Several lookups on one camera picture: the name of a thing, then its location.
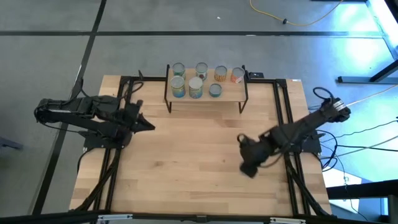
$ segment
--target tin can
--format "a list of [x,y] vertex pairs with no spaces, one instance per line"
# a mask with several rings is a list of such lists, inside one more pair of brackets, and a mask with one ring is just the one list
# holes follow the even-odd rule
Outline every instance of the tin can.
[[231,81],[234,83],[240,83],[244,78],[244,70],[242,68],[236,67],[232,69]]
[[222,88],[219,84],[211,84],[209,88],[210,96],[212,97],[219,97],[221,95]]
[[203,80],[199,77],[193,77],[189,80],[189,95],[194,98],[200,98],[203,94]]
[[223,82],[226,80],[226,67],[225,66],[217,66],[216,69],[214,70],[214,79]]
[[185,66],[182,63],[177,62],[173,65],[173,73],[174,76],[181,76],[185,80]]
[[181,98],[185,95],[185,80],[181,76],[174,76],[170,81],[173,96]]
[[207,79],[207,68],[205,62],[199,62],[196,66],[197,77],[201,78],[203,81]]

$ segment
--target gray floor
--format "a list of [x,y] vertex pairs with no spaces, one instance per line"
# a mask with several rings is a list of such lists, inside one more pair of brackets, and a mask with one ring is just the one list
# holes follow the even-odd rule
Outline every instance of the gray floor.
[[[0,1],[0,30],[91,30],[99,7],[92,1]],[[335,2],[253,0],[264,11],[292,22],[308,22]],[[100,30],[263,30],[263,31],[378,31],[361,2],[346,2],[320,23],[284,26],[255,13],[248,1],[108,1]],[[29,213],[38,183],[51,153],[55,131],[35,123],[33,109],[41,98],[65,99],[76,78],[88,37],[0,37],[0,136],[25,145],[23,151],[0,149],[0,217]],[[269,78],[303,81],[308,105],[320,100],[312,88],[324,86],[351,103],[388,85],[339,85],[340,75],[371,76],[393,62],[382,38],[353,37],[238,37],[157,36],[97,37],[85,72],[84,89],[97,94],[103,75],[161,76],[176,61],[193,67],[246,65]],[[323,129],[336,135],[395,119],[398,88],[351,106],[351,118]],[[368,146],[396,135],[398,124],[340,138],[340,144]],[[383,145],[396,148],[398,141]],[[68,133],[55,170],[44,212],[68,209],[83,138]],[[339,148],[343,153],[349,149]],[[345,170],[371,181],[398,178],[398,154],[363,151],[342,157]]]

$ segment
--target yellow cable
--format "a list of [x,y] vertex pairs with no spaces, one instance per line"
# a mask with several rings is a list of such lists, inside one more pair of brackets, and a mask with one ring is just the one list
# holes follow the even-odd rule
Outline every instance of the yellow cable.
[[[311,23],[309,23],[309,24],[296,24],[296,23],[289,22],[289,21],[287,21],[286,23],[288,23],[288,24],[290,24],[290,25],[293,25],[293,26],[310,26],[310,25],[312,25],[312,24],[314,24],[314,23],[316,23],[316,22],[319,22],[321,19],[325,18],[326,16],[328,16],[328,15],[329,15],[333,10],[335,10],[335,9],[337,8],[337,6],[339,6],[343,1],[344,1],[344,0],[340,0],[340,2],[339,2],[333,9],[331,9],[328,13],[326,13],[326,14],[325,14],[324,16],[322,16],[321,18],[319,18],[319,19],[317,19],[317,20],[315,20],[315,21],[313,21],[313,22],[311,22]],[[254,11],[259,12],[259,13],[264,14],[264,15],[267,15],[267,16],[271,16],[272,18],[277,19],[277,20],[279,20],[279,21],[282,21],[282,22],[284,21],[284,19],[281,19],[281,18],[279,18],[279,17],[277,17],[277,16],[274,16],[274,15],[272,15],[272,14],[269,14],[268,12],[263,12],[263,11],[260,11],[260,10],[256,9],[256,8],[253,6],[253,4],[251,3],[251,0],[249,0],[249,2],[250,2],[251,8],[252,8]]]
[[351,106],[351,105],[354,105],[354,104],[356,104],[356,103],[362,102],[362,101],[364,101],[364,100],[369,99],[370,97],[377,96],[378,94],[384,93],[385,91],[389,91],[390,89],[392,89],[392,88],[394,88],[394,87],[397,87],[397,86],[398,86],[398,85],[393,85],[393,86],[391,86],[391,87],[389,87],[389,88],[386,88],[386,89],[383,90],[383,91],[380,91],[380,92],[378,92],[378,93],[375,93],[375,94],[372,94],[372,95],[370,95],[370,96],[367,96],[367,97],[365,97],[365,98],[363,98],[363,99],[361,99],[361,100],[357,100],[357,101],[354,101],[354,102],[352,102],[352,103],[349,103],[349,104],[347,104],[347,106]]

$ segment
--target can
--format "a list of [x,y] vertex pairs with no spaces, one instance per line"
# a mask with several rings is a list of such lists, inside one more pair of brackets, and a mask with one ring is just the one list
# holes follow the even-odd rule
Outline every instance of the can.
[[189,80],[189,95],[194,98],[200,98],[203,94],[203,80],[199,77],[193,77]]
[[217,66],[216,69],[214,70],[214,79],[223,82],[226,80],[226,67],[225,66]]
[[231,81],[234,83],[240,83],[244,77],[244,70],[242,68],[236,67],[232,69]]
[[209,88],[210,96],[212,97],[219,97],[222,92],[222,87],[219,84],[211,84]]
[[207,79],[207,68],[205,62],[199,62],[196,66],[197,77],[201,78],[203,81]]
[[185,80],[185,66],[182,63],[177,62],[173,65],[173,73],[174,76],[181,76]]
[[174,76],[170,81],[170,85],[173,96],[181,98],[185,95],[185,80],[181,76]]

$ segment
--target wooden shelf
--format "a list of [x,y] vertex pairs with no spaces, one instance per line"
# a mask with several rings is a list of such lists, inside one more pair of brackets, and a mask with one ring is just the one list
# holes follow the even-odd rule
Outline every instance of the wooden shelf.
[[[226,74],[226,80],[223,82],[218,82],[214,79],[214,69],[209,69],[207,73],[207,79],[203,82],[203,95],[201,98],[194,99],[189,95],[189,80],[195,77],[196,71],[194,68],[188,68],[185,70],[185,96],[177,98],[173,96],[172,88],[170,86],[170,81],[174,77],[173,70],[169,69],[168,80],[167,80],[167,95],[166,99],[168,102],[209,102],[209,101],[219,101],[219,102],[244,102],[246,100],[246,90],[244,85],[244,80],[240,83],[231,82],[232,70],[228,70]],[[219,97],[212,97],[209,94],[209,87],[211,84],[217,83],[221,85],[223,92]]]

